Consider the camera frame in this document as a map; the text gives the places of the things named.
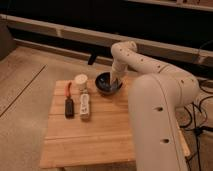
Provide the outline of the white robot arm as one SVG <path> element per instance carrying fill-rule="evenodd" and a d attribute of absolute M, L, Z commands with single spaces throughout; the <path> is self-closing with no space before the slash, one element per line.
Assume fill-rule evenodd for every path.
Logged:
<path fill-rule="evenodd" d="M 197 97 L 197 78 L 173 64 L 139 54 L 133 41 L 113 44 L 111 54 L 112 80 L 121 79 L 129 67 L 140 74 L 128 93 L 137 171 L 188 171 L 176 110 Z"/>

